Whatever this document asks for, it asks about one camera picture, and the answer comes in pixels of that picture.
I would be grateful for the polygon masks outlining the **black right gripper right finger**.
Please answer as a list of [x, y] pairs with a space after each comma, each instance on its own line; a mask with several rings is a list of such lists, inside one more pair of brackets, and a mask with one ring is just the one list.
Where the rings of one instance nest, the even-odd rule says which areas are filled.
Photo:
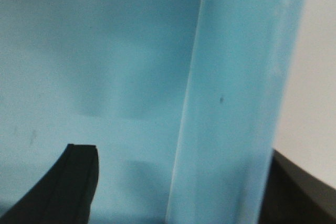
[[335, 189], [274, 150], [259, 223], [335, 223]]

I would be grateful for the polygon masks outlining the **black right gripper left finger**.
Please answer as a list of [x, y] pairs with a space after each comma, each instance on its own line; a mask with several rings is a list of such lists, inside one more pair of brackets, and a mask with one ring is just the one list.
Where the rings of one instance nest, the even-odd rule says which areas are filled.
[[99, 178], [94, 145], [68, 144], [51, 169], [1, 223], [88, 223]]

